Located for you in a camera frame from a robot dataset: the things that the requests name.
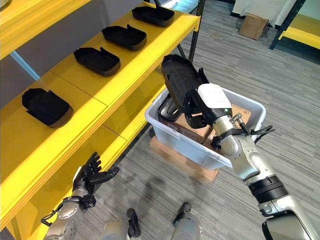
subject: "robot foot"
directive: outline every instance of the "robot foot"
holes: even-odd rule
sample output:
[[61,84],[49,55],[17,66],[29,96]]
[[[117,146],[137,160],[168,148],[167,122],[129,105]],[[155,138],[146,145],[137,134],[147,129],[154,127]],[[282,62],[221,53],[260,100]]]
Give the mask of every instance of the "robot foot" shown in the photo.
[[129,219],[129,230],[128,235],[130,238],[138,238],[141,234],[139,223],[138,223],[138,216],[136,211],[133,208],[129,208],[126,211],[126,216]]
[[172,224],[173,226],[176,226],[176,224],[184,217],[184,214],[186,212],[191,211],[191,204],[189,202],[184,202],[181,207],[179,208],[178,214],[176,215],[175,219],[173,220]]

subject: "black metal post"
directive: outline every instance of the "black metal post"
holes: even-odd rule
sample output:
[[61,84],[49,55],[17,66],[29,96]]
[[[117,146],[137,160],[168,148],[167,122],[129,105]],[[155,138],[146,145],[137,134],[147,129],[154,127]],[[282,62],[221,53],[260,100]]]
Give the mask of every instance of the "black metal post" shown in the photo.
[[178,49],[179,49],[179,52],[180,52],[181,56],[186,59],[187,57],[186,57],[185,52],[184,52],[184,50],[182,49],[180,43],[178,44],[177,47],[178,47]]
[[155,5],[161,6],[161,3],[159,2],[159,0],[154,0]]
[[[196,15],[200,16],[199,27],[200,27],[202,15],[203,15],[203,12],[204,12],[205,2],[206,2],[206,0],[198,0],[198,7],[196,9]],[[190,47],[190,53],[189,53],[189,61],[191,63],[194,60],[195,51],[196,51],[196,45],[197,45],[197,40],[198,40],[198,35],[199,35],[199,29],[198,29],[198,31],[193,31],[191,47]]]
[[296,0],[295,4],[291,8],[290,12],[286,16],[285,20],[283,21],[280,29],[276,33],[269,49],[273,50],[277,43],[279,42],[279,37],[283,33],[283,31],[287,30],[296,15],[298,14],[299,10],[301,9],[302,5],[305,3],[306,0]]

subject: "white plastic bin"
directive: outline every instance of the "white plastic bin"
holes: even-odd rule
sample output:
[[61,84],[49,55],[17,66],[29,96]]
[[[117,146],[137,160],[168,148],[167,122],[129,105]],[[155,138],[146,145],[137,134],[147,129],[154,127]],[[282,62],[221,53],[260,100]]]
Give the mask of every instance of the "white plastic bin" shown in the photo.
[[[251,116],[246,124],[248,128],[259,130],[266,116],[265,107],[259,102],[253,101],[227,89],[223,88],[223,91],[231,104],[235,104],[251,112]],[[159,121],[158,108],[166,99],[168,93],[168,90],[164,89],[144,113],[146,120],[153,126],[156,138],[161,143],[173,148],[178,153],[186,156],[206,169],[217,169],[223,166],[232,167],[231,162],[226,157],[193,141]]]

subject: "gray wall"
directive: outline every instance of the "gray wall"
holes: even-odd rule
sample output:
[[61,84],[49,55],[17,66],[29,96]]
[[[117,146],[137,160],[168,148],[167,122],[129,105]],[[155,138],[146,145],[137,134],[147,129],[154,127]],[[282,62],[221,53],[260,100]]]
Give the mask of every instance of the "gray wall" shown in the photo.
[[[42,76],[103,28],[130,11],[142,0],[92,0],[46,29],[16,52]],[[7,56],[0,61],[0,107],[2,108],[33,79]]]

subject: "robot leg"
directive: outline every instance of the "robot leg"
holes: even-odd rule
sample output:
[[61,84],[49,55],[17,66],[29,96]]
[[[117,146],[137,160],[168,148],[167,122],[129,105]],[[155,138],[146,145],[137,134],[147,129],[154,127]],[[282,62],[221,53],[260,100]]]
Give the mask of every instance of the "robot leg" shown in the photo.
[[138,238],[141,234],[138,217],[134,209],[126,212],[127,217],[109,222],[102,232],[100,240],[129,240]]
[[191,212],[191,204],[185,202],[173,221],[175,230],[171,240],[200,240],[202,227],[198,218]]

